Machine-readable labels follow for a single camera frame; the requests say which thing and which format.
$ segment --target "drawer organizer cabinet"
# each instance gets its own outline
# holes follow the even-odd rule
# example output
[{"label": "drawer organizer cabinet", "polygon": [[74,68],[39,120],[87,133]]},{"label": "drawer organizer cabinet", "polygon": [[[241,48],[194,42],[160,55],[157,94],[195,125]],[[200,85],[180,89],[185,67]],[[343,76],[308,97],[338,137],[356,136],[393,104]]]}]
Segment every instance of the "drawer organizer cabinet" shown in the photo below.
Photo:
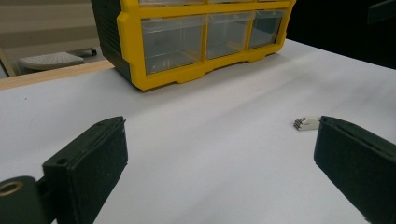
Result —
[{"label": "drawer organizer cabinet", "polygon": [[105,57],[137,88],[280,50],[295,0],[92,0]]}]

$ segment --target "table surface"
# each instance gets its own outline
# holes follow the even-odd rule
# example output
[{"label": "table surface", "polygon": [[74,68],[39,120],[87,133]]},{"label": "table surface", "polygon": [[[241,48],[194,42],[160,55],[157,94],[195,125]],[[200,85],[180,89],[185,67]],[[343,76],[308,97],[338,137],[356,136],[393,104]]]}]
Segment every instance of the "table surface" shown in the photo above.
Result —
[{"label": "table surface", "polygon": [[55,152],[121,115],[129,164],[95,223],[366,223],[315,165],[317,131],[292,123],[327,115],[396,143],[395,96],[395,70],[289,40],[264,60],[153,91],[114,68],[10,88],[0,180],[38,179]]}]

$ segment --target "yellow storage organizer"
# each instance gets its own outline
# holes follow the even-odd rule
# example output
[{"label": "yellow storage organizer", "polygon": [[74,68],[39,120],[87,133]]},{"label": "yellow storage organizer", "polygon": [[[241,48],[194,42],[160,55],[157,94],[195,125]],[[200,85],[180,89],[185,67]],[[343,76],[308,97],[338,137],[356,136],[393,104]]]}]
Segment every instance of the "yellow storage organizer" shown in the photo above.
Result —
[{"label": "yellow storage organizer", "polygon": [[92,0],[102,52],[137,88],[280,50],[295,0]]}]

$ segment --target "yellow frame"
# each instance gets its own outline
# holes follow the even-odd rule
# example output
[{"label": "yellow frame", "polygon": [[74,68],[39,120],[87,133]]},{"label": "yellow frame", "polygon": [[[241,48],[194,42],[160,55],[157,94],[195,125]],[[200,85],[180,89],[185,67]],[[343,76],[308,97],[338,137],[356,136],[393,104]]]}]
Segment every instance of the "yellow frame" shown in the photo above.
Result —
[{"label": "yellow frame", "polygon": [[[121,14],[117,17],[120,35],[122,58],[130,65],[131,81],[140,90],[148,90],[164,84],[176,82],[184,83],[202,77],[204,74],[233,63],[255,62],[266,55],[279,51],[286,38],[286,28],[295,0],[276,2],[249,2],[231,4],[209,4],[176,6],[176,7],[141,7],[138,0],[121,0]],[[263,9],[283,9],[285,15],[280,23],[275,44],[256,49],[248,49],[248,42],[253,21],[248,23],[247,38],[244,50],[241,52],[207,60],[206,37],[207,24],[204,24],[201,61],[181,67],[146,75],[145,57],[143,50],[143,36],[141,20],[158,17],[177,17],[190,15],[207,15],[220,12],[240,12]]]}]

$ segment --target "white tabletop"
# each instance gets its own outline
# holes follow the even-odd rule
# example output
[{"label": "white tabletop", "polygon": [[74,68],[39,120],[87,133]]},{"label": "white tabletop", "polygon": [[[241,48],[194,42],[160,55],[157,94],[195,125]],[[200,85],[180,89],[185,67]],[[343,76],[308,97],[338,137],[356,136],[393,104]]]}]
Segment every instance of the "white tabletop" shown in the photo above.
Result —
[{"label": "white tabletop", "polygon": [[287,40],[277,54],[142,92],[115,69],[0,91],[0,180],[126,118],[129,164],[95,223],[361,224],[313,160],[304,115],[396,143],[396,71]]}]

